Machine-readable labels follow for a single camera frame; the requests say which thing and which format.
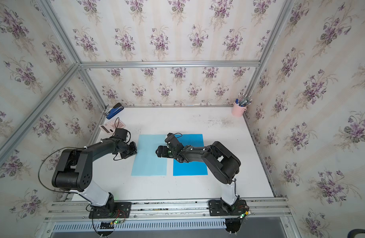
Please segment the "light blue paper sheet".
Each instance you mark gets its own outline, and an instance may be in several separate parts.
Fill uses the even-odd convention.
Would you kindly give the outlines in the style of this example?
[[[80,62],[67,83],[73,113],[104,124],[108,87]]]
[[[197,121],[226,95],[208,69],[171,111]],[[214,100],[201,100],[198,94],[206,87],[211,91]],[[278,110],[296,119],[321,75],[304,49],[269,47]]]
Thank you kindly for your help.
[[[152,177],[167,175],[167,159],[156,155],[166,136],[162,134],[141,134],[137,144],[131,175],[133,177]]]

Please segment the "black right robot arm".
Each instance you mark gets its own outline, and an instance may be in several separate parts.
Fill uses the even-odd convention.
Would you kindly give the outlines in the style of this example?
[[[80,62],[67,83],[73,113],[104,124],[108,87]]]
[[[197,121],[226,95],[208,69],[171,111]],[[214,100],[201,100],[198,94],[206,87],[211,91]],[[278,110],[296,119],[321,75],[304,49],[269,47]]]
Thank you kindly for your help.
[[[221,200],[233,206],[239,200],[235,176],[239,173],[241,161],[222,143],[216,141],[204,147],[183,146],[180,142],[167,142],[156,151],[159,158],[171,158],[179,163],[204,163],[214,177],[223,184]]]

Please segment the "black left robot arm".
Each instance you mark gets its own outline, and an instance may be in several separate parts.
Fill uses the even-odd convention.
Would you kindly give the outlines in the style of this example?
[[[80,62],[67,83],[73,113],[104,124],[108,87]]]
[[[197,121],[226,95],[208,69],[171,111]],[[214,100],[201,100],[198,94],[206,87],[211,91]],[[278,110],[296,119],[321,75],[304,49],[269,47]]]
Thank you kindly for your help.
[[[55,188],[76,193],[90,202],[95,209],[115,211],[113,195],[93,181],[93,162],[108,154],[120,154],[122,159],[137,153],[135,142],[126,143],[110,137],[86,148],[65,149],[53,174]]]

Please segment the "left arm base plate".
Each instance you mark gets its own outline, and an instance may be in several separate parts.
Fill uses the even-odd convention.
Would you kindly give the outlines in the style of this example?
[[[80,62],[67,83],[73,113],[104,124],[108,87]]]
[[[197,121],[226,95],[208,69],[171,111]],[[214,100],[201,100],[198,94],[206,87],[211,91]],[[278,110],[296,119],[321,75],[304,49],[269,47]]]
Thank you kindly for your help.
[[[92,206],[89,219],[118,219],[128,218],[131,211],[131,202],[114,202],[107,206]]]

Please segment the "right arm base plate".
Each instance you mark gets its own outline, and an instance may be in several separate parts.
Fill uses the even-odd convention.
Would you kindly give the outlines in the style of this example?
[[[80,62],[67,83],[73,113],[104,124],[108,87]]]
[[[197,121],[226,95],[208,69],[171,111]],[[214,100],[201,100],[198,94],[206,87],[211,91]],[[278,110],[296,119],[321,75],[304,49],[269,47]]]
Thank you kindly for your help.
[[[210,216],[241,216],[249,213],[249,206],[246,201],[237,198],[233,205],[227,204],[222,199],[210,200],[208,202]]]

